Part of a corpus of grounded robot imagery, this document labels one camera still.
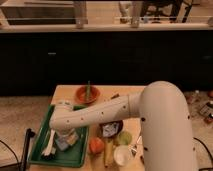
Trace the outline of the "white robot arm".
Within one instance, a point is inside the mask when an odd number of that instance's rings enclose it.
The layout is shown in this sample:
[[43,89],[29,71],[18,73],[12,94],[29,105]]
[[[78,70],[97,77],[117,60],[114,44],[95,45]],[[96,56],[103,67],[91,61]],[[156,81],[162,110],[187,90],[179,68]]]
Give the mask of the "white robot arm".
[[56,105],[49,126],[64,134],[72,128],[129,118],[141,121],[145,171],[198,171],[186,98],[167,81],[77,111]]

